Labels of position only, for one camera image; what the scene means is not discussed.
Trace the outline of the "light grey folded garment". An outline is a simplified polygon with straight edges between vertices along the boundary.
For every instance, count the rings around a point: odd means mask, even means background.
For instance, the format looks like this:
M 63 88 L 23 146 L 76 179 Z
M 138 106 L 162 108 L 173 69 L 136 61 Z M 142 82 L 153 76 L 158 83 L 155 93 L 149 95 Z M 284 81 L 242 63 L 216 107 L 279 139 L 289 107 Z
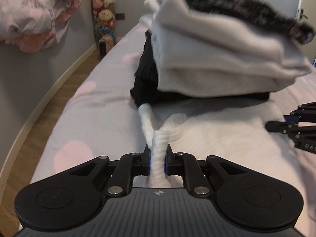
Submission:
M 311 71 L 308 58 L 288 38 L 237 18 L 190 9 L 185 0 L 145 0 L 159 25 L 232 51 L 270 60 L 286 70 Z

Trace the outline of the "plush toy column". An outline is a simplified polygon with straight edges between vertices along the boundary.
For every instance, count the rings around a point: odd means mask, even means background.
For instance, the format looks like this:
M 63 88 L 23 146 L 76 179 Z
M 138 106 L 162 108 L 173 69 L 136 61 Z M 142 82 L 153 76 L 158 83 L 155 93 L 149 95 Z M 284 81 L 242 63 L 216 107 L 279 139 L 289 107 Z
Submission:
M 92 0 L 94 32 L 96 42 L 105 35 L 116 41 L 116 12 L 115 0 Z

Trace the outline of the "crumpled pink grey duvet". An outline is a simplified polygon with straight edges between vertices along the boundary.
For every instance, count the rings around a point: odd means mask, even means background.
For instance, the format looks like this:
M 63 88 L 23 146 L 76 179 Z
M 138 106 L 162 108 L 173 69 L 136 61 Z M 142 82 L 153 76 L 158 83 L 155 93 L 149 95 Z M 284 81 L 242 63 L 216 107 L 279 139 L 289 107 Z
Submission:
M 1 0 L 1 41 L 25 53 L 59 43 L 83 0 Z

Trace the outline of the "black floral folded garment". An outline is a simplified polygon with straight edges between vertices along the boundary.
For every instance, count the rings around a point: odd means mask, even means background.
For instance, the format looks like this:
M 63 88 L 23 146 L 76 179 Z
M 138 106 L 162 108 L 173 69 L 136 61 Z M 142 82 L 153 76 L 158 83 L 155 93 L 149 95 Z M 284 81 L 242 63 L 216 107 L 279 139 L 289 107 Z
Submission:
M 222 14 L 249 22 L 268 31 L 293 38 L 302 45 L 310 43 L 315 30 L 309 24 L 287 18 L 260 0 L 185 0 L 190 9 Z

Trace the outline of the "grey folded sweater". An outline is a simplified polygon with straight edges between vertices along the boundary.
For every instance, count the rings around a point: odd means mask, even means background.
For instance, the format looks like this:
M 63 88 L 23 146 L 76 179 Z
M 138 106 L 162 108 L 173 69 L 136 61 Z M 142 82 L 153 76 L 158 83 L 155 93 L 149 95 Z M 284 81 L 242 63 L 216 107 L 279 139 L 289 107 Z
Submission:
M 161 27 L 151 34 L 158 89 L 190 97 L 220 97 L 279 91 L 295 83 L 263 60 L 239 54 Z

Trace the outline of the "white textured garment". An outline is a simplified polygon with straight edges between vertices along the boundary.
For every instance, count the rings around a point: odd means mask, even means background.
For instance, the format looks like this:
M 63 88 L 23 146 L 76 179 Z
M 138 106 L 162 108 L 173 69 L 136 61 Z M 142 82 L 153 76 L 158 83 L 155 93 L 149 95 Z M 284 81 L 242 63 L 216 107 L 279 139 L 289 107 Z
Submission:
M 209 155 L 222 157 L 287 182 L 305 194 L 300 166 L 289 140 L 265 129 L 268 121 L 282 119 L 280 110 L 272 101 L 191 117 L 174 113 L 164 122 L 155 118 L 148 104 L 143 104 L 138 113 L 151 150 L 148 187 L 179 185 L 178 177 L 169 177 L 165 173 L 166 149 L 170 146 L 173 152 L 190 153 L 197 159 Z

